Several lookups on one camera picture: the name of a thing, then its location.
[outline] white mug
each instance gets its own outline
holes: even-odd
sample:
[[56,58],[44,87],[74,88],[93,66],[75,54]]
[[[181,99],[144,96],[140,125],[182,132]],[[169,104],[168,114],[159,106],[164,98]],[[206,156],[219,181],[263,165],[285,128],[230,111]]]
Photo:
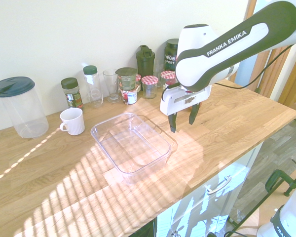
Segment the white mug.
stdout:
[[84,131],[84,121],[82,109],[69,108],[61,112],[60,119],[62,124],[60,130],[68,132],[70,135],[79,135]]

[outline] dark green lid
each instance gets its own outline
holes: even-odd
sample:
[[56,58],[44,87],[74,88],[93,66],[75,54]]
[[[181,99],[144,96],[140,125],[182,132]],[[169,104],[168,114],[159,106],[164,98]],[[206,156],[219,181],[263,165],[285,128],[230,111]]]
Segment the dark green lid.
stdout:
[[0,97],[11,97],[31,90],[35,82],[27,77],[7,78],[0,81]]
[[147,61],[154,59],[154,52],[147,45],[140,45],[140,51],[136,53],[138,61]]
[[78,81],[76,78],[65,78],[61,81],[61,87],[63,89],[73,89],[78,86]]
[[116,70],[115,73],[120,76],[132,76],[137,73],[137,69],[136,68],[120,68]]
[[83,68],[83,73],[85,75],[93,75],[93,74],[96,74],[97,72],[98,72],[97,67],[93,65],[89,65]]
[[179,39],[168,39],[167,46],[170,48],[177,48],[179,43]]

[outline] black cable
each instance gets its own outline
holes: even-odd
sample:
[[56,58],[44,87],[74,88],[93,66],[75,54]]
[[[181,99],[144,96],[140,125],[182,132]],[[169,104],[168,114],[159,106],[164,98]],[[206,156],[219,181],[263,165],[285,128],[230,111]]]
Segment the black cable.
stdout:
[[259,75],[252,81],[252,82],[250,82],[249,84],[247,84],[247,85],[245,85],[245,86],[242,86],[242,87],[234,87],[234,86],[229,86],[229,85],[223,85],[223,84],[219,84],[219,83],[215,83],[215,84],[217,84],[217,85],[221,85],[221,86],[224,86],[224,87],[229,87],[229,88],[233,88],[233,89],[243,89],[243,88],[246,88],[247,86],[249,86],[249,85],[251,85],[253,82],[255,82],[261,75],[262,75],[262,73],[264,73],[264,71],[269,67],[269,66],[271,66],[271,64],[272,63],[274,63],[274,61],[276,60],[276,59],[278,59],[278,57],[279,56],[281,56],[286,50],[288,50],[289,48],[291,48],[293,46],[293,44],[292,45],[290,45],[290,46],[288,46],[287,48],[285,48],[282,52],[280,52],[260,73],[259,73]]
[[245,236],[245,235],[243,235],[243,234],[241,234],[241,233],[239,233],[239,232],[236,232],[236,231],[228,231],[228,232],[226,232],[226,233],[223,235],[223,237],[226,237],[227,234],[230,234],[230,233],[233,233],[233,234],[237,234],[237,235],[240,235],[240,236],[247,237],[247,236]]

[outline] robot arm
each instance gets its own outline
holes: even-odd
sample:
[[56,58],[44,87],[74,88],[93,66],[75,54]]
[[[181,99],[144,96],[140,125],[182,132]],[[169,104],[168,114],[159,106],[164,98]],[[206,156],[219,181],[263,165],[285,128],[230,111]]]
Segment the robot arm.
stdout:
[[193,124],[211,85],[236,72],[239,62],[257,53],[296,43],[296,0],[273,0],[262,10],[220,37],[205,24],[181,31],[176,62],[179,86],[162,95],[160,110],[176,130],[177,112],[192,107]]

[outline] cabinet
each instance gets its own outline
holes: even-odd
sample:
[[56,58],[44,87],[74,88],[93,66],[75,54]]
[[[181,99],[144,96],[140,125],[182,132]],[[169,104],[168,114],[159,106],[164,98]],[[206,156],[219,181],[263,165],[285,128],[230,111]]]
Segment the cabinet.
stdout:
[[222,230],[261,145],[158,215],[157,237],[204,237]]

